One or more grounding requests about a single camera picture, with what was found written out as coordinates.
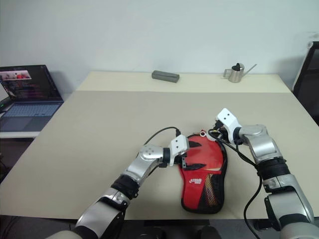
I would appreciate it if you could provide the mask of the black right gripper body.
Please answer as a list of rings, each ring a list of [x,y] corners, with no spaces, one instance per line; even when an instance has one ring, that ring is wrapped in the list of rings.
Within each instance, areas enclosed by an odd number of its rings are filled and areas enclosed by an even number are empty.
[[[228,131],[220,120],[215,121],[212,129],[218,130],[218,135],[215,135],[216,137],[219,137],[221,140],[228,140]]]

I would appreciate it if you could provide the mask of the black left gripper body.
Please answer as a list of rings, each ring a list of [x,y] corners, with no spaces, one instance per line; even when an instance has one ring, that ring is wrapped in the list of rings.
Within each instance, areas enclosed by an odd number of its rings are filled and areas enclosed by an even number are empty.
[[[187,152],[186,151],[181,152],[178,155],[178,165],[184,170],[187,170],[187,168],[188,168],[188,165],[187,165],[187,162],[186,162],[186,158],[187,158]]]

